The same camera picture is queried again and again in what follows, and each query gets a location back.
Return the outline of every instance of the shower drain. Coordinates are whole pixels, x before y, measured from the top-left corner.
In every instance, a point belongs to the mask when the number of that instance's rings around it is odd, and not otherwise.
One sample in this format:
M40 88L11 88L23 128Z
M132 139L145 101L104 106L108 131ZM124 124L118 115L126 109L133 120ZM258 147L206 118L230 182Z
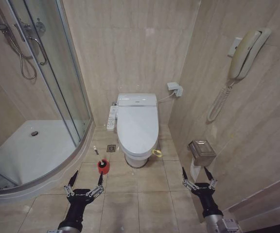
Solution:
M33 132L31 133L31 136L32 136L32 137L34 137L34 136L36 136L36 135L38 135L38 131L33 131Z
M116 145L107 145L106 152L115 152Z

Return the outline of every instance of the wall-mounted telephone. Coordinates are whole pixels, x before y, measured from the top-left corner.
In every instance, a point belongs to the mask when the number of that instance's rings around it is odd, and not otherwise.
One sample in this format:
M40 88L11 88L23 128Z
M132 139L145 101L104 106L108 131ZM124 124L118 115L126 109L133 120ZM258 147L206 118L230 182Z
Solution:
M214 100L207 115L208 122L213 122L217 118L233 85L236 81L243 79L247 75L259 50L270 34L270 29L260 28L258 30L249 31L241 40L234 53L228 72L228 77L232 81L230 85L226 84L226 86L221 89L217 98Z

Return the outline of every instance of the toilet bowl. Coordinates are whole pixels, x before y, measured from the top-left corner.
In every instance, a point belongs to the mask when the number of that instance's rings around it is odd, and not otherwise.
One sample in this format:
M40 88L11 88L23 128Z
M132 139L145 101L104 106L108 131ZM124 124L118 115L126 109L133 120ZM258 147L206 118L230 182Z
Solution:
M127 163L143 167L158 143L158 108L155 94L119 94L117 134Z

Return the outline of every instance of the shower hose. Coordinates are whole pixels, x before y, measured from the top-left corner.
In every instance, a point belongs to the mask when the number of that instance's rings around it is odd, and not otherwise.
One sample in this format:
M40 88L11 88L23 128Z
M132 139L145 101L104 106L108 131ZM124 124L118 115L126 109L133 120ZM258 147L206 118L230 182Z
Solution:
M3 11L0 8L0 16L4 21L4 24L7 27L6 31L3 31L3 34L7 40L8 45L10 46L10 48L19 56L20 58L20 69L21 69L21 74L23 76L23 78L27 79L27 80L32 80L36 77L36 70L34 68L34 66L32 65L32 63L29 61L30 59L32 59L32 56L25 56L23 55L23 52L20 49L20 46L18 44L18 42L16 41L16 38L13 34L13 32L11 31L9 24L5 18L5 15L3 13ZM32 77L27 77L25 76L24 72L23 72L23 59L27 61L27 63L30 65L30 67L33 70L33 75Z

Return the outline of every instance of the robotic arm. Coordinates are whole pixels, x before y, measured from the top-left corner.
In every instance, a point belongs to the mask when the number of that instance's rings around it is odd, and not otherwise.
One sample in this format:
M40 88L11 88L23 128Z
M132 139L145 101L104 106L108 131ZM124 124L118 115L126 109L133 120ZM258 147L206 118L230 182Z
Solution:
M204 167L206 175L210 183L192 183L188 180L188 176L182 167L182 184L190 190L194 195L197 195L202 207L203 217L207 224L208 233L235 233L238 231L238 226L233 219L224 219L223 213L219 210L218 205L214 202L212 195L215 192L217 181L212 174Z
M75 183L78 171L71 177L69 184L64 186L67 193L67 199L70 203L66 219L58 227L58 230L49 230L47 233L80 233L83 225L83 214L85 207L92 203L103 191L103 173L99 177L98 185L93 189L75 189L72 187Z

